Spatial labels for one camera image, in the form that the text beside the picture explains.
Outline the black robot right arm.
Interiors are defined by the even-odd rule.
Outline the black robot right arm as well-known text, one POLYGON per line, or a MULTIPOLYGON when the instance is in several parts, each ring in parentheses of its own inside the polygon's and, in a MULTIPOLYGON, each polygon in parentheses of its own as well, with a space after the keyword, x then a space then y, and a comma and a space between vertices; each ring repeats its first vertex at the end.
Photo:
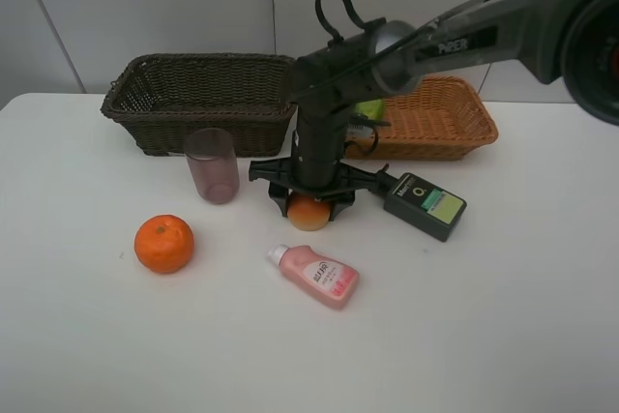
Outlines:
POLYGON ((417 28, 361 20, 341 1, 359 34, 345 38, 319 18, 330 41, 297 58, 284 82, 284 100, 297 108, 291 153, 249 167, 279 206, 298 192, 339 213, 358 190, 386 192, 385 171, 343 162, 354 107, 405 95, 428 74, 517 60, 543 84, 562 79, 590 115, 618 121, 618 0, 470 0, 417 28))

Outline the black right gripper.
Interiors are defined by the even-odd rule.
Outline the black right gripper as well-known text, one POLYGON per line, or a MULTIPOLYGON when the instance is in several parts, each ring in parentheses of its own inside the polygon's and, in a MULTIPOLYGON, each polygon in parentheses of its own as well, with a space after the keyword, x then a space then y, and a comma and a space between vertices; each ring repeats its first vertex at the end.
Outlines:
POLYGON ((287 217, 291 192, 330 202, 329 221, 334 221, 354 204, 355 192, 374 193, 379 170, 371 173, 342 161, 349 148, 369 155, 378 146, 378 133, 372 138, 347 136, 349 120, 354 113, 354 108, 346 108, 318 118, 300 108, 290 156, 250 163, 249 180, 269 183, 268 195, 283 217, 287 217))

